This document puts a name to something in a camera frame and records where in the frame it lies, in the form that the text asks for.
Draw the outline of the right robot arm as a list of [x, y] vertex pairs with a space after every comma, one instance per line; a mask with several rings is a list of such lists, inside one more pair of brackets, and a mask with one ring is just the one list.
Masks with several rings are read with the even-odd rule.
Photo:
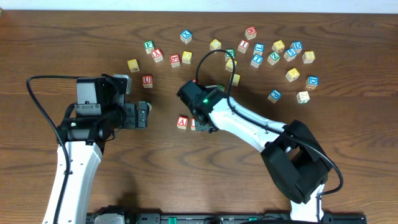
[[189, 81], [177, 96], [209, 131], [227, 131], [260, 152], [276, 187], [290, 200], [292, 220], [320, 222], [322, 195], [332, 161], [300, 121], [264, 118], [217, 87]]

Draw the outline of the red A block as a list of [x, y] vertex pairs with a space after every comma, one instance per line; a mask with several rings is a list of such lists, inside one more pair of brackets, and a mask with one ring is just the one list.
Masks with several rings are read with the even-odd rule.
[[189, 118], [185, 116], [179, 116], [177, 120], [177, 127], [179, 129], [186, 129], [188, 126]]

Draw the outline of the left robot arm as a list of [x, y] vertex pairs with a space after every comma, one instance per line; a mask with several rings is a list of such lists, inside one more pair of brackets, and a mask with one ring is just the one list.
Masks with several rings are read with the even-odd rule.
[[96, 170], [118, 129], [145, 129], [151, 105], [126, 103], [128, 75], [78, 78], [77, 101], [57, 126], [57, 171], [44, 223], [84, 223]]

